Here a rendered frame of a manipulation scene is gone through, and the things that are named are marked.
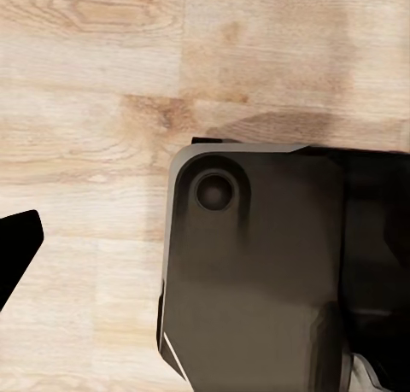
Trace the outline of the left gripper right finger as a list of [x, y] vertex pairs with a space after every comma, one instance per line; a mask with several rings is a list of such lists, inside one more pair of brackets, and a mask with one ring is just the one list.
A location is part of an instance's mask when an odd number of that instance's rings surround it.
[[384, 225], [383, 239], [410, 278], [410, 213], [391, 209]]

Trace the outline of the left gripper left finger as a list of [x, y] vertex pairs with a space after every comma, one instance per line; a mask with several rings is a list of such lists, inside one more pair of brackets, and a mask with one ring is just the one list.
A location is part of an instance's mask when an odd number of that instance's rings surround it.
[[0, 311], [44, 241], [38, 210], [0, 219]]

